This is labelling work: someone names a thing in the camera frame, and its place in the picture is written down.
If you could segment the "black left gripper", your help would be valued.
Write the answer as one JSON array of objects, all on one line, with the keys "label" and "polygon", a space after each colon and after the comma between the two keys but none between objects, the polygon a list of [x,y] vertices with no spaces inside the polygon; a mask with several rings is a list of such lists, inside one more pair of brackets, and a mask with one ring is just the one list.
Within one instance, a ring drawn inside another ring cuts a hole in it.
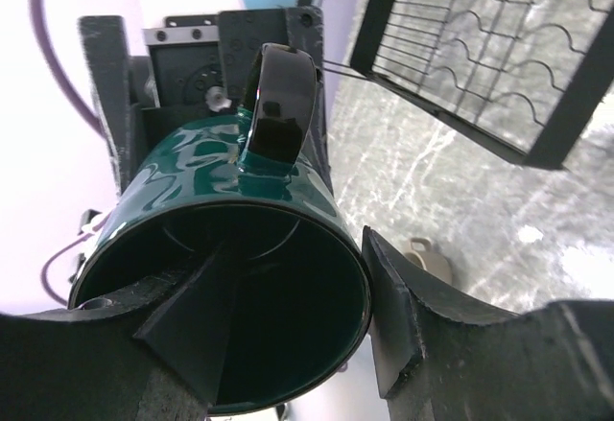
[{"label": "black left gripper", "polygon": [[323,64],[323,15],[311,6],[170,16],[144,30],[145,56],[130,54],[120,16],[85,16],[79,28],[118,194],[169,133],[238,106],[263,44]]}]

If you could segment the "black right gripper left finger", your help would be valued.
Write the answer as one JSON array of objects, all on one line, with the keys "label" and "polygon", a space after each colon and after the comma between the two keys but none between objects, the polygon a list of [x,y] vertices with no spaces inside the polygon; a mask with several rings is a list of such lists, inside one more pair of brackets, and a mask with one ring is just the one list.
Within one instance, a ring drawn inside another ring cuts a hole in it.
[{"label": "black right gripper left finger", "polygon": [[202,420],[239,276],[239,254],[220,246],[76,309],[2,316],[2,418]]}]

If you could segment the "dark green patterned mug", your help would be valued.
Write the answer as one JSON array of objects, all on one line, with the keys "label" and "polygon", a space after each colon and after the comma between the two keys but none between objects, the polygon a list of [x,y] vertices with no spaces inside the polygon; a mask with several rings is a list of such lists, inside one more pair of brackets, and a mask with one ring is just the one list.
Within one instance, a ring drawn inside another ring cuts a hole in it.
[{"label": "dark green patterned mug", "polygon": [[368,328],[370,275],[306,153],[317,85],[307,53],[263,45],[235,113],[188,123],[149,153],[69,295],[77,307],[184,269],[136,337],[217,416],[319,386]]}]

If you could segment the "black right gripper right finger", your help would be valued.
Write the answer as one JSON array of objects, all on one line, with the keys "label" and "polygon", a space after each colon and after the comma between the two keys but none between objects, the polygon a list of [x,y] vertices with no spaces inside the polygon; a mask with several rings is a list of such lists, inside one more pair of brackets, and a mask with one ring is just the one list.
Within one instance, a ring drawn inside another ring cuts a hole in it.
[{"label": "black right gripper right finger", "polygon": [[370,228],[362,250],[391,419],[612,418],[611,301],[556,301],[517,315],[440,281]]}]

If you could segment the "olive brown small cup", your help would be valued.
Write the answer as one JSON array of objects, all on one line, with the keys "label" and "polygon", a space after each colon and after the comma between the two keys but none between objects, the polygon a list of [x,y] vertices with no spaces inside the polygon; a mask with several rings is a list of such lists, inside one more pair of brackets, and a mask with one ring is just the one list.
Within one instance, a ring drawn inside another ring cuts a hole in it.
[{"label": "olive brown small cup", "polygon": [[428,239],[411,238],[405,257],[442,282],[452,284],[453,272],[447,258],[436,252]]}]

